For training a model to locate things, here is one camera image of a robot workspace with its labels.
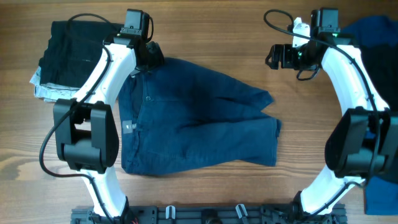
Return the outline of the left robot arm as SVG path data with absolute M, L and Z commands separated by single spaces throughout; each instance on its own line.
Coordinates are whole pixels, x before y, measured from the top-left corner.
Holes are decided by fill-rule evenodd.
M 44 150 L 55 136 L 58 158 L 73 171 L 70 177 L 83 179 L 94 203 L 85 212 L 73 212 L 72 223 L 137 223 L 114 168 L 119 137 L 112 108 L 133 71 L 164 63 L 159 45 L 152 41 L 153 28 L 148 13 L 128 9 L 124 26 L 98 44 L 102 54 L 85 84 L 53 107 L 54 126 L 40 148 L 40 165 L 53 174 L 45 167 Z

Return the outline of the navy blue shorts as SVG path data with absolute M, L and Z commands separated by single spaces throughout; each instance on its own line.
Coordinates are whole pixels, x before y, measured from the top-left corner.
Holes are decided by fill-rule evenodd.
M 223 73 L 167 58 L 128 77 L 118 100 L 121 166 L 128 174 L 277 162 L 282 123 L 264 113 L 270 93 Z

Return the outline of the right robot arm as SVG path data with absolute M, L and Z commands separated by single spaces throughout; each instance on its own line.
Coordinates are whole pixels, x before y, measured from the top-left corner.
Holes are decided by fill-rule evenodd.
M 374 87 L 354 37 L 341 32 L 337 9 L 314 10 L 309 24 L 291 17 L 284 33 L 292 43 L 273 45 L 266 64 L 313 76 L 325 71 L 340 103 L 342 117 L 326 142 L 325 166 L 287 212 L 289 223 L 324 223 L 353 187 L 364 188 L 373 177 L 397 182 L 397 113 Z

